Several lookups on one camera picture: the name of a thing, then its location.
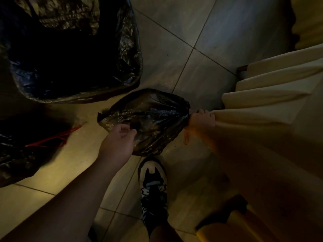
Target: hand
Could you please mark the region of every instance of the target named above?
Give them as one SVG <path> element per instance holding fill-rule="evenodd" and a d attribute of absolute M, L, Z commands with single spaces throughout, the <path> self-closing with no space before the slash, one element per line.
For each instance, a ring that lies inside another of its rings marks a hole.
<path fill-rule="evenodd" d="M 203 133 L 210 127 L 216 126 L 216 120 L 214 114 L 210 114 L 207 110 L 199 109 L 197 113 L 191 114 L 188 126 L 185 130 L 195 135 L 196 137 L 202 138 Z"/>
<path fill-rule="evenodd" d="M 98 160 L 107 162 L 119 171 L 129 160 L 137 131 L 125 124 L 115 125 L 102 141 Z"/>

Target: black garbage bag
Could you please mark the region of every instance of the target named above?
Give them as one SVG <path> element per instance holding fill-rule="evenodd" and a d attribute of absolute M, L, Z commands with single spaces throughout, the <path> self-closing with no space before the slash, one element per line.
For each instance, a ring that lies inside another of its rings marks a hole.
<path fill-rule="evenodd" d="M 33 143 L 70 128 L 70 124 L 36 112 L 0 121 L 0 187 L 33 176 L 52 159 L 57 147 L 62 146 L 62 139 Z"/>
<path fill-rule="evenodd" d="M 158 155 L 188 125 L 190 104 L 182 97 L 156 89 L 142 89 L 123 97 L 98 114 L 108 132 L 116 124 L 137 130 L 133 155 Z"/>
<path fill-rule="evenodd" d="M 19 91 L 40 103 L 90 103 L 140 84 L 130 0 L 0 0 L 0 48 Z"/>

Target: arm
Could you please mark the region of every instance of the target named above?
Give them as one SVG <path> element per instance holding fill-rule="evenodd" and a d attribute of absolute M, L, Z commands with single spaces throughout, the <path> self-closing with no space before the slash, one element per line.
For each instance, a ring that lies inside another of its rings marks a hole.
<path fill-rule="evenodd" d="M 136 130 L 116 125 L 96 161 L 46 205 L 5 236 L 5 241 L 86 241 L 111 179 L 129 160 Z"/>
<path fill-rule="evenodd" d="M 208 111 L 194 113 L 187 130 L 219 155 L 232 184 L 281 241 L 322 240 L 320 178 L 263 146 L 226 135 Z"/>

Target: black and white sneaker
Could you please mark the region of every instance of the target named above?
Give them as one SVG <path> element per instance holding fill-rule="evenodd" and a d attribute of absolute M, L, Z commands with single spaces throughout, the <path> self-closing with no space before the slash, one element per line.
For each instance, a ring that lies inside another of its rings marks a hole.
<path fill-rule="evenodd" d="M 143 223 L 151 232 L 167 223 L 167 178 L 165 168 L 155 157 L 145 158 L 138 168 Z"/>

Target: forearm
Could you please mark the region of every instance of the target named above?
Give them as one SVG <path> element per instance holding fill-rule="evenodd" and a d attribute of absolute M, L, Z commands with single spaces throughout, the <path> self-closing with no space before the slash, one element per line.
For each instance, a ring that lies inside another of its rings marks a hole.
<path fill-rule="evenodd" d="M 116 173 L 97 159 L 2 241 L 83 241 Z"/>
<path fill-rule="evenodd" d="M 203 132 L 224 172 L 281 240 L 322 235 L 323 182 L 273 151 L 218 129 Z"/>

